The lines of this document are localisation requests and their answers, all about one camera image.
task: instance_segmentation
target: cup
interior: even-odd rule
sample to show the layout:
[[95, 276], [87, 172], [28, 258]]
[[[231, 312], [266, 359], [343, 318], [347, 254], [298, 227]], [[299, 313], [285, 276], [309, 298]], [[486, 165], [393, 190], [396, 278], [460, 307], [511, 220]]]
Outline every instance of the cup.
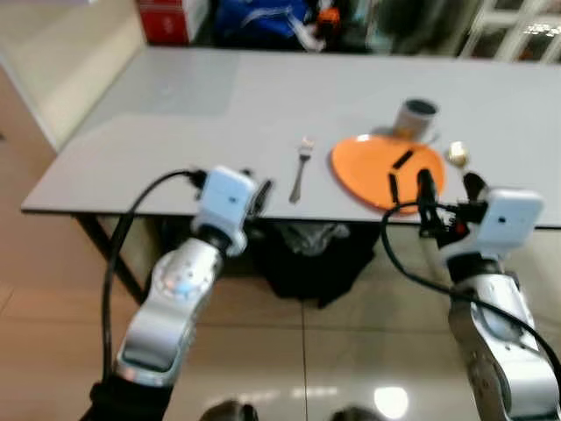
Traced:
[[394, 123], [394, 136], [414, 142], [432, 143], [439, 133], [433, 122], [438, 114], [438, 107], [426, 99], [411, 98], [400, 108]]

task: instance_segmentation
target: fork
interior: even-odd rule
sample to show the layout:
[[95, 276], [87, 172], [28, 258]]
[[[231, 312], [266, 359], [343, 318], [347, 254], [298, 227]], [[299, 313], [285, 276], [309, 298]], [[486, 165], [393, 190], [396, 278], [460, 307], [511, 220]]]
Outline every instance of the fork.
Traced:
[[298, 148], [298, 174], [296, 175], [295, 185], [292, 188], [292, 193], [290, 193], [290, 198], [288, 199], [290, 203], [296, 203], [300, 200], [300, 191], [302, 188], [302, 174], [304, 172], [304, 167], [306, 162], [309, 161], [311, 157], [312, 150], [314, 149], [314, 140], [308, 139], [307, 137], [302, 138], [302, 143]]

